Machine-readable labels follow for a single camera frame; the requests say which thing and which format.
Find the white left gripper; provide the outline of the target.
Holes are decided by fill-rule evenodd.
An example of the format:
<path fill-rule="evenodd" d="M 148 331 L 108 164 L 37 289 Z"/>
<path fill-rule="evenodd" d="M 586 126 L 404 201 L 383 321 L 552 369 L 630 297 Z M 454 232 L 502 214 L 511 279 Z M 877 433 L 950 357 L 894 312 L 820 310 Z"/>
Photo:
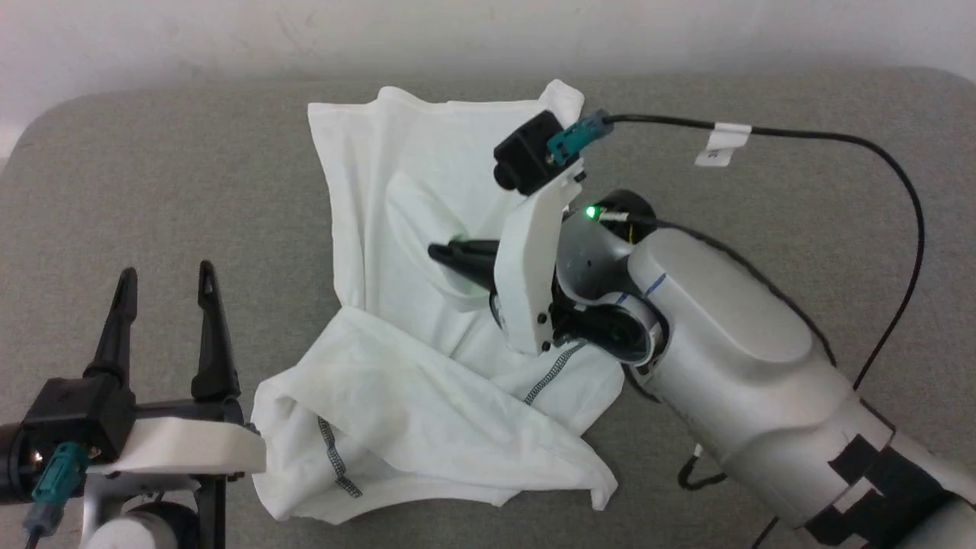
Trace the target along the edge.
<path fill-rule="evenodd" d="M 229 323 L 215 267 L 200 263 L 197 303 L 203 319 L 195 402 L 241 395 Z M 118 278 L 93 361 L 83 377 L 129 380 L 131 326 L 137 317 L 137 273 Z M 223 548 L 226 489 L 234 477 L 265 472 L 266 444 L 249 424 L 175 416 L 174 403 L 140 411 L 120 456 L 88 469 L 88 548 Z"/>

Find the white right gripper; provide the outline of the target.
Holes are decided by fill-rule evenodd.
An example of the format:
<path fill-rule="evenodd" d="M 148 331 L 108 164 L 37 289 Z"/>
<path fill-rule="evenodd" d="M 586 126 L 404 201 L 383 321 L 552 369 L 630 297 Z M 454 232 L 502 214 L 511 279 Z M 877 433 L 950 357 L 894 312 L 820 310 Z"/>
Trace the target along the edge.
<path fill-rule="evenodd" d="M 524 199 L 506 217 L 499 240 L 451 240 L 428 246 L 429 257 L 449 267 L 457 291 L 497 292 L 493 309 L 499 326 L 506 344 L 519 354 L 543 354 L 544 343 L 554 333 L 550 305 L 563 210 L 582 191 L 576 177 L 583 170 L 583 161 L 578 160 Z"/>

